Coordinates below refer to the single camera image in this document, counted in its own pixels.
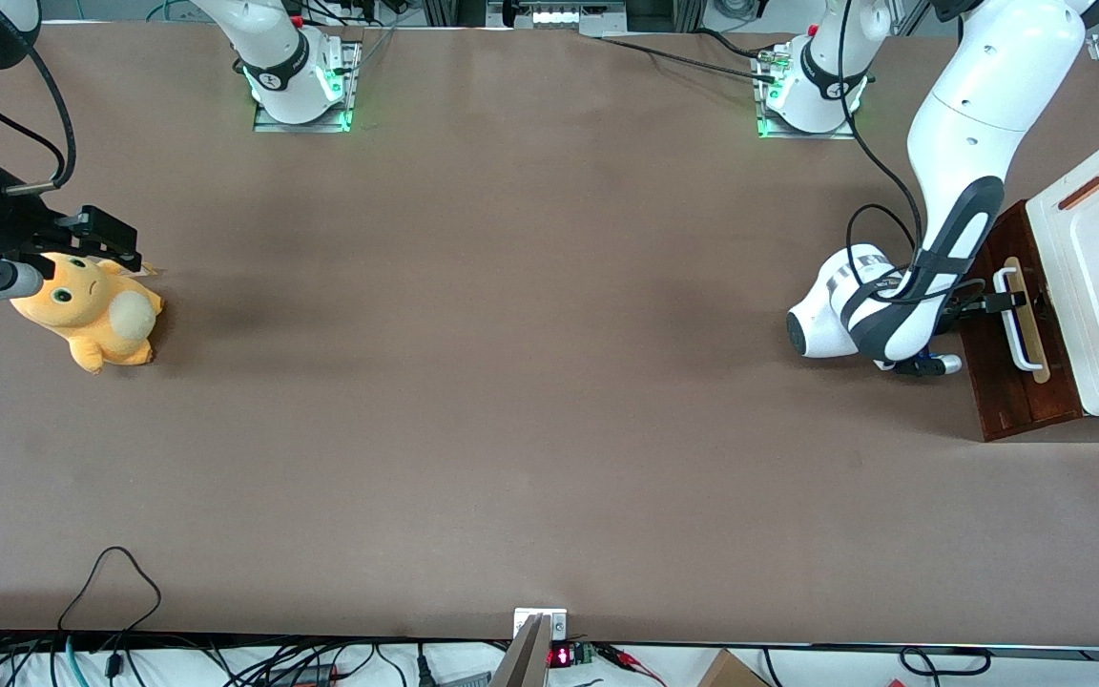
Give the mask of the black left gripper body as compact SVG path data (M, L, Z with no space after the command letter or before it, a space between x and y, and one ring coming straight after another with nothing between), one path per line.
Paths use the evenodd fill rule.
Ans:
M972 290L968 293L950 295L950 300L943 304L941 315L933 326L933 336L941 336L958 326L964 319L981 317L985 313L985 291Z

